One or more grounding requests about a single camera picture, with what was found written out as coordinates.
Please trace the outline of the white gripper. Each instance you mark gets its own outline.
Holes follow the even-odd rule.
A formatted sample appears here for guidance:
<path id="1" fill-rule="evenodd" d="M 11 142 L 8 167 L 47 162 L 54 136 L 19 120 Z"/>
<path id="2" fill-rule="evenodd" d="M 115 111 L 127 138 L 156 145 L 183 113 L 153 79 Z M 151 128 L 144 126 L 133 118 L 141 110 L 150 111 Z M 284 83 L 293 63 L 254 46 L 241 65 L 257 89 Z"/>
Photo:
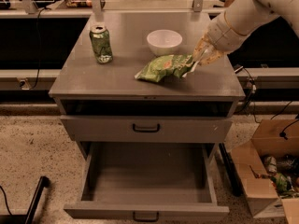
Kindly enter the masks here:
<path id="1" fill-rule="evenodd" d="M 193 60 L 201 65 L 214 63 L 224 55 L 223 52 L 231 53 L 239 49 L 248 37 L 234 31 L 228 25 L 225 14 L 221 13 L 210 22 L 206 34 L 195 46 Z"/>

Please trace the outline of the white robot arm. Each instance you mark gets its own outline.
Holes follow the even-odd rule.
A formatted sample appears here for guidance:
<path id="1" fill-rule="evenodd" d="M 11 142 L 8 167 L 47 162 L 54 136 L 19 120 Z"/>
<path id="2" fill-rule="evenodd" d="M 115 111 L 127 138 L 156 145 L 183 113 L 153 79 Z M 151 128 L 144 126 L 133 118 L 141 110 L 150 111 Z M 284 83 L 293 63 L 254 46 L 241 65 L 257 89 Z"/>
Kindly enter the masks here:
<path id="1" fill-rule="evenodd" d="M 199 65 L 211 64 L 239 49 L 256 29 L 278 17 L 299 35 L 299 0 L 234 0 L 211 20 L 192 60 Z"/>

